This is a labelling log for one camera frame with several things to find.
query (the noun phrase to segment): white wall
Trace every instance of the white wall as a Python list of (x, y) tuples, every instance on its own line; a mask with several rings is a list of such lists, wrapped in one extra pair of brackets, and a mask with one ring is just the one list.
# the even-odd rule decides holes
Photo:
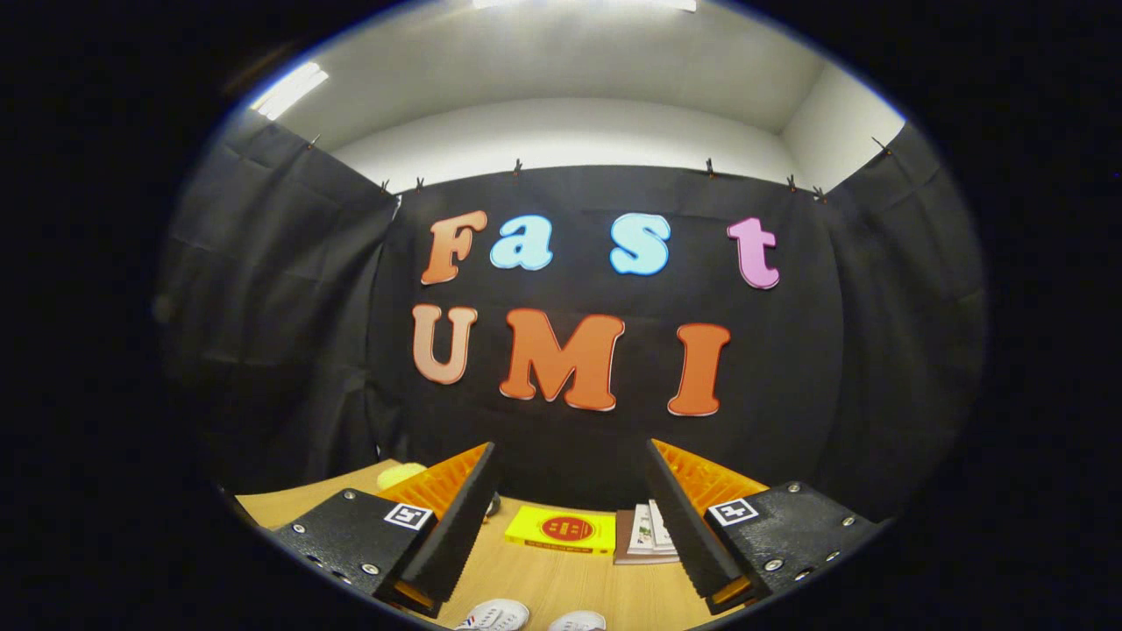
[(473, 175), (571, 165), (705, 170), (806, 182), (774, 134), (716, 116), (611, 99), (535, 99), (467, 108), (367, 136), (332, 152), (392, 192)]
[(827, 62), (810, 94), (780, 135), (799, 165), (800, 189), (837, 186), (903, 128), (904, 118), (875, 92)]

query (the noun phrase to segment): sneaker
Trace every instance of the sneaker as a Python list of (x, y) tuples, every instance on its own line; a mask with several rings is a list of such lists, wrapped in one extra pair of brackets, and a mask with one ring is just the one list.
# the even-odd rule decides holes
[(516, 631), (530, 620), (530, 610), (518, 601), (495, 598), (476, 605), (457, 630)]
[(550, 624), (549, 631), (607, 631), (608, 622), (595, 611), (571, 611)]

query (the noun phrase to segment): red circle logo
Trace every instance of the red circle logo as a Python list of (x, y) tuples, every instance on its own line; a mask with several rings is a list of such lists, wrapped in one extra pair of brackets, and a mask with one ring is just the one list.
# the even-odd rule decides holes
[(580, 518), (550, 518), (542, 522), (542, 534), (558, 541), (580, 541), (592, 536), (596, 529)]

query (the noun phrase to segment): ceiling light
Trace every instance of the ceiling light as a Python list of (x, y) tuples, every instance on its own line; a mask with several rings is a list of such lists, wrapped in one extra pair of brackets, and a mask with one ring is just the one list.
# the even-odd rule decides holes
[(254, 104), (249, 106), (249, 109), (257, 110), (269, 120), (276, 120), (293, 103), (327, 79), (328, 73), (320, 70), (319, 64), (309, 62), (266, 90)]
[[(515, 4), (522, 0), (471, 0), (471, 3), (477, 9), (486, 9), (488, 7), (500, 7), (504, 4)], [(682, 11), (689, 11), (691, 13), (697, 12), (698, 3), (697, 0), (629, 0), (631, 2), (638, 4), (653, 4), (656, 7), (666, 7), (669, 9), (680, 9)]]

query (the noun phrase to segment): light blue letter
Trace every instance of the light blue letter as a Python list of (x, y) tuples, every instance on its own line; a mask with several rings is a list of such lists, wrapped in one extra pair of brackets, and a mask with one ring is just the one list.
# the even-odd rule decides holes
[(540, 214), (523, 214), (507, 221), (498, 229), (499, 239), (491, 248), (491, 265), (500, 269), (522, 266), (523, 269), (541, 269), (553, 260), (550, 252), (550, 235), (553, 225)]
[(620, 274), (650, 276), (666, 266), (669, 238), (670, 223), (661, 216), (629, 212), (611, 225), (611, 240), (619, 247), (608, 259)]

